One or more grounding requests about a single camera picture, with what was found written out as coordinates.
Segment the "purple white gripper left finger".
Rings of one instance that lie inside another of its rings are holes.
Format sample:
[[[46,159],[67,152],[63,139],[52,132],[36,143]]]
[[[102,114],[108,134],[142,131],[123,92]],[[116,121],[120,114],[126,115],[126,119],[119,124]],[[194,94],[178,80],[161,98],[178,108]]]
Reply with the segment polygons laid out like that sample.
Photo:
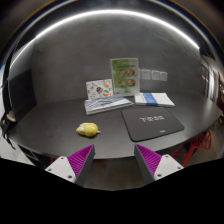
[[[83,186],[94,156],[95,148],[90,145],[68,157],[60,156],[46,168],[46,171]]]

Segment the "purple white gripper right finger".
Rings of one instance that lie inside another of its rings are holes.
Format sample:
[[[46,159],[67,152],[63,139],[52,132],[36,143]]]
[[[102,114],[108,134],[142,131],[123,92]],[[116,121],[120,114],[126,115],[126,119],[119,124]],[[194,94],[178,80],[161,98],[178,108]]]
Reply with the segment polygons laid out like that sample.
[[[145,184],[152,183],[183,169],[183,166],[169,154],[159,155],[139,144],[134,147],[134,155]]]

